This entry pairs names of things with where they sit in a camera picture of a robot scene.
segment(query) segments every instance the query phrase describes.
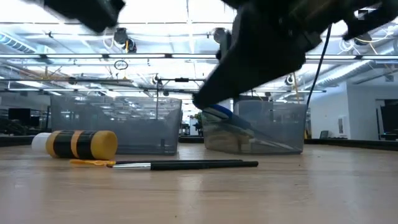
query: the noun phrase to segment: desk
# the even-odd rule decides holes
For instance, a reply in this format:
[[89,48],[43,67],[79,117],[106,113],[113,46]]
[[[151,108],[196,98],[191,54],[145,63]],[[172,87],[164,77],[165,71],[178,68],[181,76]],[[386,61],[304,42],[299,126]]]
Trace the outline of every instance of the desk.
[[252,157],[181,144],[176,157],[256,159],[260,165],[139,172],[72,167],[28,147],[4,147],[0,222],[396,224],[398,220],[398,152],[311,145],[302,155]]

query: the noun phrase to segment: ceiling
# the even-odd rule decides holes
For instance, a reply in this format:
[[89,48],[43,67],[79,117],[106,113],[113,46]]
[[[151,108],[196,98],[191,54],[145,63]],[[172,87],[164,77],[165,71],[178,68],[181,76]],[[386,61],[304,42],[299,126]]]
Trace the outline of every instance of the ceiling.
[[[236,12],[219,0],[125,0],[127,5],[119,17],[118,27],[125,27],[131,39],[137,46],[138,54],[210,54],[214,55],[219,45],[213,39],[213,31],[217,27],[232,28]],[[357,54],[393,54],[393,41],[396,38],[398,26],[395,22],[373,30],[372,46],[358,46],[353,42],[343,42],[341,35],[347,30],[343,22],[335,24],[332,28],[331,39],[326,54],[328,55],[357,55]],[[34,4],[23,1],[8,1],[0,7],[0,37],[6,35],[12,40],[26,45],[36,54],[122,54],[123,50],[112,44],[113,31],[107,30],[102,35],[95,35],[78,23],[66,21],[54,12],[46,11]],[[21,51],[0,44],[2,54],[21,54]],[[308,52],[308,55],[320,55],[323,45]],[[215,59],[126,59],[128,68],[118,70],[114,64],[116,59],[59,59],[46,65],[36,60],[7,60],[2,61],[3,67],[19,71],[23,70],[24,77],[48,76],[77,77],[89,79],[122,79],[127,78],[137,85],[149,86],[157,74],[160,78],[206,78],[217,64]],[[347,63],[344,65],[326,60],[321,69],[320,84],[318,89],[335,86],[344,77],[342,72],[347,72]],[[314,78],[317,64],[308,63],[295,73],[299,90],[307,90]],[[350,82],[359,82],[366,78],[368,85],[394,85],[394,82],[385,84],[384,72],[387,68],[375,68],[363,73],[347,77]],[[285,84],[282,77],[266,83],[261,90],[292,90],[293,86]],[[169,82],[167,88],[197,89],[201,82],[175,83]],[[84,83],[69,85],[63,83],[64,88],[87,88],[91,86],[106,86],[104,84]],[[122,96],[148,96],[139,91],[119,92]],[[294,100],[294,95],[285,93],[272,93],[273,97],[280,100]],[[185,114],[197,113],[192,106],[190,95],[173,93],[168,97],[184,100]]]

